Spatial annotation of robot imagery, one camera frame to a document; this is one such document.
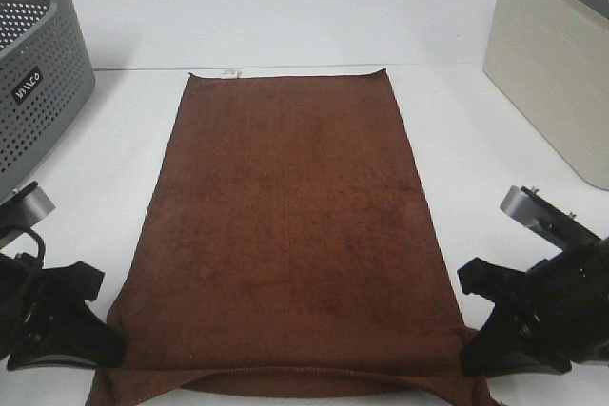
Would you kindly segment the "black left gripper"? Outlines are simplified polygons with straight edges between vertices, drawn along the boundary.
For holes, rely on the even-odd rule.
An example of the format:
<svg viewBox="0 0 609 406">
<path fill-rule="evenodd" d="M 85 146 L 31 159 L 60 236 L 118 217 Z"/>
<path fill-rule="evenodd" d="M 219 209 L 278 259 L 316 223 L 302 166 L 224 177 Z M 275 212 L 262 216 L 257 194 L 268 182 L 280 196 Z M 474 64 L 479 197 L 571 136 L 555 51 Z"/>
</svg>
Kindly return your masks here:
<svg viewBox="0 0 609 406">
<path fill-rule="evenodd" d="M 82 300 L 98 298 L 105 273 L 83 261 L 57 268 L 22 253 L 1 256 L 1 358 L 10 371 L 117 367 L 127 343 Z M 81 300 L 53 302 L 57 294 Z"/>
</svg>

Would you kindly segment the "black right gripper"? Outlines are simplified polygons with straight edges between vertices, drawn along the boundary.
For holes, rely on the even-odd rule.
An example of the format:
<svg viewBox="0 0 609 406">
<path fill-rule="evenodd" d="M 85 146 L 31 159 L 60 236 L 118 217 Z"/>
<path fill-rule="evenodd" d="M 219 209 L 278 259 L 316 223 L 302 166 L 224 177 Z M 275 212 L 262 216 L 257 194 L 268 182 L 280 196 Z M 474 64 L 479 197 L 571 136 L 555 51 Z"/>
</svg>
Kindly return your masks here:
<svg viewBox="0 0 609 406">
<path fill-rule="evenodd" d="M 608 361 L 606 239 L 566 249 L 523 272 L 475 258 L 458 278 L 465 295 L 497 304 L 460 352 L 464 375 L 562 375 L 571 362 Z M 503 305 L 519 305 L 521 314 Z"/>
</svg>

